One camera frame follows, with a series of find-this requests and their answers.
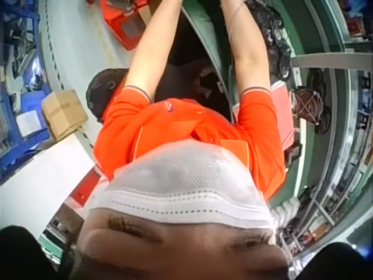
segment blue metal rack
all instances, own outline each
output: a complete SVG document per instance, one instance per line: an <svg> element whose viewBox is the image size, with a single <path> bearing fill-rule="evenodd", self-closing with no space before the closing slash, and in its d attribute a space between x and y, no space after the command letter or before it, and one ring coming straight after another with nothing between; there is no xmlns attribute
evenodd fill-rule
<svg viewBox="0 0 373 280"><path fill-rule="evenodd" d="M3 145L6 147L5 152L0 157L0 183L7 177L11 176L13 172L29 160L36 152L30 152L30 150L42 143L50 137L48 128L41 129L25 138L23 138L18 129L16 119L10 105L10 98L6 91L5 86L5 69L6 64L4 60L4 14L11 13L17 16L26 17L32 19L33 22L33 36L36 44L36 55L39 58L40 66L43 73L43 91L45 95L51 93L50 86L45 77L45 66L43 62L43 56L41 53L40 36L38 24L40 16L37 11L37 3L34 0L27 1L26 8L21 9L17 6L7 5L0 3L0 106L2 111L5 113L5 122L2 123L2 129L4 133L7 133L7 138L4 139Z"/></svg>

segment white face mask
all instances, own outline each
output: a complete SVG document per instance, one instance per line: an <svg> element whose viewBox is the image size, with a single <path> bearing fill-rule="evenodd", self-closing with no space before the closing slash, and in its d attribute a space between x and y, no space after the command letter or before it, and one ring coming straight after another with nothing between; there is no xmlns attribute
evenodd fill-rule
<svg viewBox="0 0 373 280"><path fill-rule="evenodd" d="M159 223L275 231L249 170L230 151L193 140L163 145L118 169L93 208Z"/></svg>

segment eye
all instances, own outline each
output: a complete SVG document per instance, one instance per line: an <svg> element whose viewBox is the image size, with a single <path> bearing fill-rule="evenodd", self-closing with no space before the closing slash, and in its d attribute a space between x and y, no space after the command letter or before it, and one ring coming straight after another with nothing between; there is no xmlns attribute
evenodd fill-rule
<svg viewBox="0 0 373 280"><path fill-rule="evenodd" d="M139 225L131 220L122 217L109 218L108 228L118 232L124 232L128 235L143 239L145 241L153 243L161 242L161 239L145 226Z"/></svg>
<svg viewBox="0 0 373 280"><path fill-rule="evenodd" d="M128 220L122 218L112 218L108 220L109 229L116 230L119 232L125 232L129 235L137 238L144 238L146 236L145 230L138 225L131 223Z"/></svg>
<svg viewBox="0 0 373 280"><path fill-rule="evenodd" d="M234 243L230 248L232 250L245 250L260 245L268 245L271 234L263 234L261 236L247 236Z"/></svg>

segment wire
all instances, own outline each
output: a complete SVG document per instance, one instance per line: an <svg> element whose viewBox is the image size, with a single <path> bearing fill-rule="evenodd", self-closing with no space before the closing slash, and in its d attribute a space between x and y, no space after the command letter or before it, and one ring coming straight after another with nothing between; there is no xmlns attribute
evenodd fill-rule
<svg viewBox="0 0 373 280"><path fill-rule="evenodd" d="M243 1L241 3L241 5L239 7L237 7L237 9L234 11L233 15L232 15L232 21L231 21L231 26L229 27L229 31L228 31L228 39L229 39L229 42L231 41L231 36L232 36L232 29L233 29L233 24L234 24L234 20L236 19L236 16L238 14L238 11L242 8L242 6L245 5L245 2Z"/></svg>

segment orange polo shirt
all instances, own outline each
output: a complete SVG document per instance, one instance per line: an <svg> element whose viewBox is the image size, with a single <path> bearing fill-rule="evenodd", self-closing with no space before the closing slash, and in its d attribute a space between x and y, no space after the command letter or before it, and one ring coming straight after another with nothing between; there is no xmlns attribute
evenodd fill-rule
<svg viewBox="0 0 373 280"><path fill-rule="evenodd" d="M231 150L249 168L267 200L285 179L276 110L268 92L261 88L245 91L238 123L231 124L193 100L150 104L141 90L125 87L107 110L94 156L111 179L117 168L146 152L190 138Z"/></svg>

